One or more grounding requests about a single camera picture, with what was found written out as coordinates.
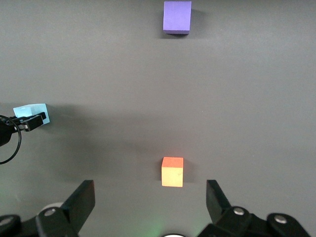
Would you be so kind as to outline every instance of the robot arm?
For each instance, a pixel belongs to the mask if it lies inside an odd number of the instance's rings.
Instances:
[[[15,155],[18,153],[20,146],[21,146],[21,141],[22,141],[22,135],[21,131],[32,131],[35,128],[43,125],[43,120],[46,119],[45,112],[41,112],[36,115],[32,115],[29,117],[6,117],[0,115],[0,147],[7,144],[10,139],[11,135],[13,133],[18,133],[19,134],[19,141],[17,148],[13,155],[5,160],[5,161],[0,161],[0,164],[5,164],[12,160]]]

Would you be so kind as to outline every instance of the gray table surface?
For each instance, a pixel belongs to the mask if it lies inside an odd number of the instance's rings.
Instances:
[[[192,9],[175,37],[162,0],[0,1],[0,114],[46,103],[51,119],[0,166],[1,215],[27,220],[93,179],[82,237],[195,237],[216,179],[316,236],[316,1]],[[183,188],[161,186],[164,156],[184,157]]]

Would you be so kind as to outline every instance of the wooden block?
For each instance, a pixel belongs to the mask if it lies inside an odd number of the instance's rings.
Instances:
[[[166,34],[190,32],[191,1],[165,1],[163,6],[163,31]]]
[[[164,157],[161,166],[161,182],[166,187],[183,187],[183,158]]]

